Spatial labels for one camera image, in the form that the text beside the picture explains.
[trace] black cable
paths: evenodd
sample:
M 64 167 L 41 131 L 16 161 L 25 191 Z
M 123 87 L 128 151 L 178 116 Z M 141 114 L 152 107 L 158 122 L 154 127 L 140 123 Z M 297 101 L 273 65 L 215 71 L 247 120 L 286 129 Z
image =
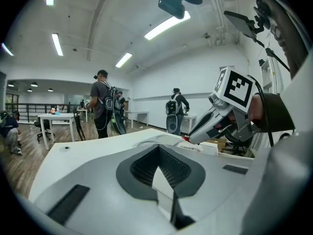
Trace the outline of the black cable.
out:
M 270 125 L 269 125 L 269 122 L 268 122 L 268 108 L 267 108 L 267 105 L 266 105 L 266 101 L 265 101 L 263 90 L 262 90 L 261 85 L 259 84 L 259 82 L 253 76 L 248 75 L 248 77 L 252 78 L 255 81 L 256 88 L 259 91 L 261 102 L 262 102 L 263 109 L 264 109 L 266 125 L 268 126 L 268 139 L 269 139 L 269 143 L 270 143 L 270 145 L 272 147 L 272 146 L 274 146 L 274 141 L 273 141 L 273 135 L 272 135 L 272 132 L 271 132 L 271 128 L 270 128 Z
M 289 67 L 278 57 L 275 55 L 274 51 L 272 51 L 270 48 L 265 49 L 268 56 L 274 57 L 282 66 L 286 68 L 290 72 Z

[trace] robotic device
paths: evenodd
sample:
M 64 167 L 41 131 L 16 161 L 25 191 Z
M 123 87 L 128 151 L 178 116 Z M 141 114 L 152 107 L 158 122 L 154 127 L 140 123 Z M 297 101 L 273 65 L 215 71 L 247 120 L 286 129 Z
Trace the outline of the robotic device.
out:
M 249 121 L 248 109 L 255 81 L 231 67 L 221 70 L 214 92 L 209 95 L 211 109 L 204 114 L 185 140 L 191 143 L 226 136 L 231 142 L 244 142 L 259 129 Z

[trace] person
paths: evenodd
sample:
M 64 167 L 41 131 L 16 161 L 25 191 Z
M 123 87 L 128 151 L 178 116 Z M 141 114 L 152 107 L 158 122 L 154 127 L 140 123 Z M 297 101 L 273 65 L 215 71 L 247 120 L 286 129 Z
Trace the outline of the person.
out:
M 19 124 L 16 119 L 10 116 L 7 112 L 0 112 L 1 125 L 0 135 L 4 139 L 5 145 L 8 146 L 9 151 L 15 155 L 22 155 L 22 150 L 18 145 L 18 136 L 21 134 Z
M 84 108 L 84 104 L 85 104 L 85 102 L 84 102 L 84 100 L 82 100 L 82 101 L 80 102 L 80 108 L 81 108 L 81 109 Z
M 279 46 L 285 52 L 287 62 L 290 68 L 291 79 L 296 75 L 308 55 L 308 49 L 312 42 L 302 29 L 301 34 L 298 29 L 300 20 L 291 9 L 286 0 L 261 0 L 267 4 L 270 9 L 271 18 L 280 31 L 280 37 L 274 36 Z M 279 94 L 265 94 L 265 100 L 268 107 L 268 121 L 271 131 L 286 131 L 294 129 L 293 121 Z M 258 94 L 252 97 L 248 111 L 249 119 L 253 121 L 262 132 L 268 131 L 265 120 L 264 109 L 261 98 Z
M 96 126 L 99 139 L 108 137 L 108 123 L 111 120 L 112 111 L 107 110 L 103 103 L 111 88 L 107 82 L 108 73 L 105 70 L 98 71 L 97 81 L 91 87 L 91 100 L 86 106 L 87 109 L 94 108 L 94 124 Z
M 20 115 L 19 111 L 17 111 L 17 110 L 13 111 L 12 117 L 14 117 L 14 119 L 16 121 L 20 121 L 20 116 L 21 115 Z M 18 138 L 18 146 L 19 146 L 19 148 L 22 146 L 20 138 Z
M 117 93 L 117 100 L 119 101 L 121 108 L 119 110 L 121 117 L 124 118 L 125 106 L 126 106 L 126 99 L 123 97 L 123 92 L 119 91 Z
M 184 116 L 184 112 L 182 110 L 182 103 L 184 103 L 184 105 L 186 106 L 186 112 L 189 111 L 189 103 L 186 100 L 186 98 L 180 93 L 179 88 L 174 88 L 173 93 L 174 94 L 171 96 L 171 99 L 174 99 L 174 97 L 178 94 L 178 96 L 176 97 L 176 101 L 177 101 L 178 106 L 179 106 L 179 112 L 176 114 L 176 116 L 177 116 L 177 129 L 174 132 L 174 134 L 179 136 L 180 135 L 180 127 L 181 127 L 182 119 Z

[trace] white table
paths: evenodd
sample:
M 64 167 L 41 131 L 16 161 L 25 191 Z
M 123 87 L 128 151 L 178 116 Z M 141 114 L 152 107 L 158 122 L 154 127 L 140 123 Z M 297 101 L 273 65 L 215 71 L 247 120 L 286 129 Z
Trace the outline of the white table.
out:
M 87 110 L 87 109 L 77 109 L 77 111 L 78 111 L 78 112 L 85 112 L 86 123 L 88 123 L 88 117 L 87 117 L 88 110 Z
M 55 143 L 37 172 L 28 199 L 34 202 L 46 188 L 90 160 L 131 149 L 134 144 L 157 135 L 169 135 L 177 138 L 173 134 L 147 129 L 106 139 Z M 201 145 L 216 147 L 217 150 L 216 144 L 204 142 Z M 69 147 L 68 151 L 60 151 L 66 146 Z M 169 187 L 163 191 L 166 194 L 171 189 Z
M 126 113 L 130 114 L 132 117 L 131 117 L 131 120 L 132 120 L 132 129 L 134 128 L 134 117 L 133 117 L 133 114 L 137 114 L 137 121 L 139 123 L 139 120 L 138 120 L 138 115 L 139 114 L 146 114 L 147 115 L 147 126 L 149 125 L 149 112 L 132 112 L 132 111 L 125 111 Z
M 193 122 L 194 119 L 196 119 L 196 117 L 197 117 L 197 116 L 184 115 L 183 120 L 189 121 L 188 133 L 191 132 L 191 129 L 192 129 L 192 122 Z
M 47 150 L 49 150 L 49 146 L 48 146 L 48 142 L 47 142 L 47 137 L 45 136 L 45 128 L 44 128 L 44 120 L 45 119 L 49 120 L 50 132 L 51 132 L 51 136 L 52 136 L 52 141 L 53 142 L 55 142 L 55 139 L 54 139 L 54 134 L 53 134 L 52 121 L 53 120 L 69 120 L 70 135 L 72 137 L 72 141 L 75 142 L 74 131 L 73 131 L 73 119 L 74 119 L 74 114 L 73 113 L 60 113 L 60 115 L 42 114 L 42 115 L 39 115 L 38 117 L 40 118 L 41 130 L 42 130 L 42 133 L 43 133 L 45 147 L 46 147 Z

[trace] cable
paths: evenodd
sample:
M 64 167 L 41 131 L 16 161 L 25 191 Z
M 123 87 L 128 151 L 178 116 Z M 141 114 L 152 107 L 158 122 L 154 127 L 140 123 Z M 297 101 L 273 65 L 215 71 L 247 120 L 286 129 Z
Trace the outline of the cable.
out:
M 272 147 L 272 146 L 274 146 L 274 141 L 273 141 L 273 135 L 272 135 L 272 132 L 271 132 L 271 128 L 270 128 L 270 125 L 269 125 L 269 122 L 268 122 L 268 108 L 267 108 L 267 105 L 266 105 L 266 102 L 265 102 L 265 97 L 264 97 L 264 94 L 263 94 L 263 90 L 262 90 L 259 82 L 253 76 L 250 76 L 250 75 L 247 75 L 247 76 L 252 78 L 255 81 L 256 88 L 259 91 L 259 94 L 260 94 L 260 97 L 261 97 L 261 102 L 262 102 L 263 109 L 264 109 L 265 121 L 266 121 L 266 125 L 268 127 L 268 139 L 269 139 L 269 143 L 270 143 L 270 145 Z

